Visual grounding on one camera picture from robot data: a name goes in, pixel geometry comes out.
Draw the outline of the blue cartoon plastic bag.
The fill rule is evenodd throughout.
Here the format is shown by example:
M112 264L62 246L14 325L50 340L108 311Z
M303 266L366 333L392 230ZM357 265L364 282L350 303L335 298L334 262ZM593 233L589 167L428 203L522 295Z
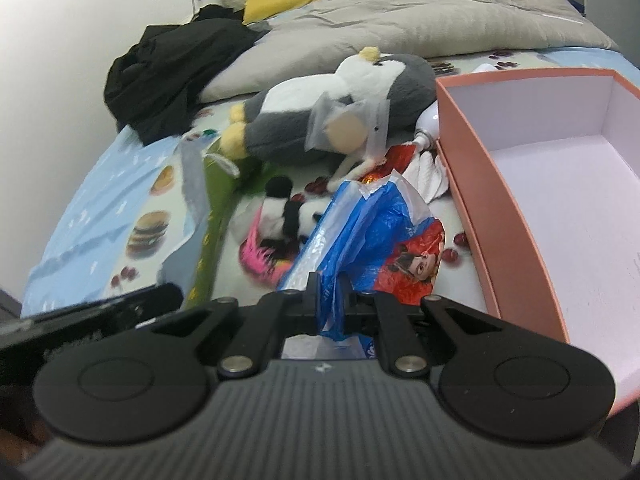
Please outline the blue cartoon plastic bag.
M347 199L346 220L332 221L336 235L329 235L329 245L321 237L330 226L330 211L338 211L341 187L294 260L291 270L280 281L280 289L303 289L308 274L320 278L317 311L317 336L288 338L283 348L285 359L337 360L373 359L374 340L360 332L352 335L343 328L343 312L337 297L337 279L345 275L357 292L389 292L403 304L416 306L431 295L442 261L445 231L418 191L400 174L371 184L368 197L356 203ZM320 258L312 252L314 242L321 242Z

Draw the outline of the white textured cloth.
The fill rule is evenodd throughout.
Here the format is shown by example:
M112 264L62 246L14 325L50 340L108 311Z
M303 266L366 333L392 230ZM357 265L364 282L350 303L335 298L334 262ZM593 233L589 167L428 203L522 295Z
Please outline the white textured cloth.
M449 190L447 171L440 156L429 151L415 154L402 176L427 204Z

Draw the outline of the small panda plush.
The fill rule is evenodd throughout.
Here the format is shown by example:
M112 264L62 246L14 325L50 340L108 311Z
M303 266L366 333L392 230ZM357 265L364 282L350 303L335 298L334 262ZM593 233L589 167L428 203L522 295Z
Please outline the small panda plush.
M289 177L271 178L265 187L258 220L260 244L268 248L290 248L306 243L329 207L327 197L295 198Z

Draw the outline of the red foil tea packet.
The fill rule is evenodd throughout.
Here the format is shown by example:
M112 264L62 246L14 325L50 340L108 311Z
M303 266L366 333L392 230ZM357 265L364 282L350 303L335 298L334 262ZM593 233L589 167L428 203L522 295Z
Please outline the red foil tea packet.
M389 176L393 171L403 174L414 154L416 154L416 144L414 143L393 145L387 150L384 162L365 174L359 181L369 184Z

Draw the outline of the clear packet with beige pad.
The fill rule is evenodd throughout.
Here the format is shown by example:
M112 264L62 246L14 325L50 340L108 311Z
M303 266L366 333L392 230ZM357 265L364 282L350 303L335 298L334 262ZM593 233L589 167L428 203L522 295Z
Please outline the clear packet with beige pad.
M386 153L389 119L389 100L345 104L323 93L310 111L305 150L381 160Z

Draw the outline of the blue tree print bedsheet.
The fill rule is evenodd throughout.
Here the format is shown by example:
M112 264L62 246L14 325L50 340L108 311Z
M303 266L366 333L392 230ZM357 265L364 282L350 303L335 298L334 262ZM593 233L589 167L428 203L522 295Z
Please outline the blue tree print bedsheet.
M78 188L31 271L22 315L172 283L188 290L205 231L204 140L143 145L123 128Z

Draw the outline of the fruit print sheet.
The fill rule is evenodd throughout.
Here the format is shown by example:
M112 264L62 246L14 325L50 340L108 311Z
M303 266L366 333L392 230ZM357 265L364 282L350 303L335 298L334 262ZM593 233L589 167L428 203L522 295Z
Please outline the fruit print sheet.
M555 62L550 61L545 55L533 51L502 52L502 55L465 55L454 58L442 58L441 60L431 60L430 64L438 76L450 76L455 74L465 74L478 68L479 72L491 72L492 70L524 70L524 68L549 68L558 67ZM116 261L113 276L104 289L105 297L118 296L133 292L158 283L172 283L177 285L183 295L188 290L193 278L192 266L198 261L198 250L200 249L200 239L204 234L204 217L206 201L205 183L203 169L201 166L201 152L206 145L218 136L204 136L201 140L195 138L184 138L181 140L175 151L164 164L160 166L160 171L155 178L153 185L150 185L150 195L143 203L136 221L132 222L135 228L138 220L143 216L149 218L150 214L155 214L154 218L167 220L160 222L160 228L165 229L158 234L160 237L152 238L156 244L146 247L146 252L130 252L129 245ZM253 221L252 211L262 204L262 194L260 194L261 184L257 183L258 177L250 182L250 185L258 185L257 195L248 204L247 210L241 210L239 214L248 214ZM370 188L379 188L380 184L361 185L355 183L342 184L341 191L343 197L337 199L338 211L330 211L329 224L337 220L346 220L348 210L352 209L352 204L347 207L347 199L356 203L360 198L368 197ZM336 235L337 226L333 229L332 224L321 226L326 229L326 235L321 237L326 245L329 245L329 235ZM314 242L312 252L320 258L321 242Z

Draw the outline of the green embroidered massage stick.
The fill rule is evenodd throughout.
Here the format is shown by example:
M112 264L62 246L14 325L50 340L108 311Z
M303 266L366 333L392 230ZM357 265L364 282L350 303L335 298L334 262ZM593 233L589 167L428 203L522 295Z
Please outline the green embroidered massage stick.
M262 172L262 163L254 158L231 160L222 154L218 139L201 152L206 201L204 226L198 261L190 286L184 293L183 309L191 309L209 300L215 285L218 261L228 225L239 197Z

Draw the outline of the white spray bottle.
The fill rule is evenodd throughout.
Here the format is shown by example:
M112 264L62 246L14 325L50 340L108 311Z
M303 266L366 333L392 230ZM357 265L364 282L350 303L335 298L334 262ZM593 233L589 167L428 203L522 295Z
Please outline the white spray bottle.
M439 138L438 103L434 101L416 120L413 143L420 152L431 150Z

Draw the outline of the pink cardboard box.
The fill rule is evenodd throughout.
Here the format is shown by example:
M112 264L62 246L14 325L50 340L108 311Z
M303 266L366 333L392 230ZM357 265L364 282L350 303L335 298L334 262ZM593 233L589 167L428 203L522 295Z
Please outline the pink cardboard box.
M442 78L438 150L487 311L639 396L639 90L615 70Z

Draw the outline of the grey white penguin plush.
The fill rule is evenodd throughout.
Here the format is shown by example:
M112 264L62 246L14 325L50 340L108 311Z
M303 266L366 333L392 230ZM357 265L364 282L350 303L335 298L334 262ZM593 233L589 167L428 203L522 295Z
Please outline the grey white penguin plush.
M390 140L413 132L436 101L435 82L425 58L366 47L332 73L288 79L233 105L220 151L281 166L340 155L326 184L333 193L381 165Z

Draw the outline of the black clothing pile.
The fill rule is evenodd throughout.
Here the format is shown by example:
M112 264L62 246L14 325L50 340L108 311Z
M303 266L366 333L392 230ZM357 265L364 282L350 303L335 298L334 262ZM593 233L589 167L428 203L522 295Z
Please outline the black clothing pile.
M238 11L209 4L182 25L149 25L137 44L115 58L103 97L120 126L143 145L187 132L198 96L266 33Z

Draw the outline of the grey quilt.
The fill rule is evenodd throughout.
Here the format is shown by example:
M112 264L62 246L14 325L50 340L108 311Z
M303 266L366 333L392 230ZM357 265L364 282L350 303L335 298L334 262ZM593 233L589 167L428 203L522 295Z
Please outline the grey quilt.
M215 102L331 73L364 47L442 58L617 46L567 0L316 0L269 20L265 36L209 81L200 99Z

